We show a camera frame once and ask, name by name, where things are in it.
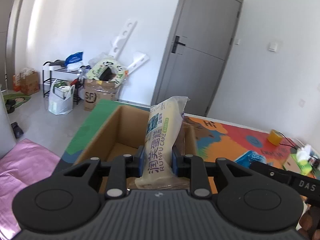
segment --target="green floor mat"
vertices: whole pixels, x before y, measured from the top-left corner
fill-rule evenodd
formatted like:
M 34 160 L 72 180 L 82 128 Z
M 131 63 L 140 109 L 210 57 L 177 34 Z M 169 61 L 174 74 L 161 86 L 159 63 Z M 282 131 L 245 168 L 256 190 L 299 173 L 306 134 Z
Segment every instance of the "green floor mat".
M 8 99 L 16 100 L 16 104 L 14 108 L 21 106 L 23 103 L 28 102 L 30 100 L 30 96 L 26 96 L 22 93 L 3 95 L 4 101 L 7 102 Z

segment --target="gray tile floor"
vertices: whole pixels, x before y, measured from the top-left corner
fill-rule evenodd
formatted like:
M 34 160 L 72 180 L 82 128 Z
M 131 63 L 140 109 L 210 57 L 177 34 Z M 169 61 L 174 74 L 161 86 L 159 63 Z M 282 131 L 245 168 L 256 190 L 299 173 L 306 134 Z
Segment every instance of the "gray tile floor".
M 62 156 L 69 142 L 90 114 L 84 111 L 83 100 L 74 103 L 69 114 L 54 115 L 48 112 L 48 97 L 43 98 L 42 91 L 31 95 L 31 99 L 9 114 L 11 123 L 17 122 L 24 131 L 25 138 L 38 143 Z

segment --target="black shoe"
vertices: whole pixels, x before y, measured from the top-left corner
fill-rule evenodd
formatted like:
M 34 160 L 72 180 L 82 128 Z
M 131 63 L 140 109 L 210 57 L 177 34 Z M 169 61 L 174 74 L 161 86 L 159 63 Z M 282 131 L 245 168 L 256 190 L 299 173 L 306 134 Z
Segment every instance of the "black shoe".
M 20 136 L 23 135 L 22 129 L 18 126 L 17 122 L 11 124 L 14 136 L 18 139 Z
M 11 114 L 14 112 L 14 105 L 16 104 L 16 100 L 8 99 L 5 103 L 5 108 L 7 109 L 7 113 Z

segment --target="pink cloth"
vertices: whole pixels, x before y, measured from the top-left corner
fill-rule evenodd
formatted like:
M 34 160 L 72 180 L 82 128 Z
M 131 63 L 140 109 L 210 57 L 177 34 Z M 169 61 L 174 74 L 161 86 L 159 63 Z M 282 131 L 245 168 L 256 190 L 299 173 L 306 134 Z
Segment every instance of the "pink cloth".
M 28 139 L 0 160 L 0 238 L 13 238 L 20 227 L 12 213 L 14 196 L 25 187 L 49 177 L 59 161 L 53 152 Z

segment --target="door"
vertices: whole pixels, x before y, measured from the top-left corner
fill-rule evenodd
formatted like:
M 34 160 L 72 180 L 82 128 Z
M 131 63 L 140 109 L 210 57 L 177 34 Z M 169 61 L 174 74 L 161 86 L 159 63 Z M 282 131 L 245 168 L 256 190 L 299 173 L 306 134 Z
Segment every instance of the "door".
M 239 0 L 185 0 L 157 104 L 188 96 L 185 112 L 205 116 L 235 32 Z
M 2 84 L 2 90 L 6 89 L 4 65 L 5 47 L 12 3 L 13 0 L 0 0 L 0 84 Z

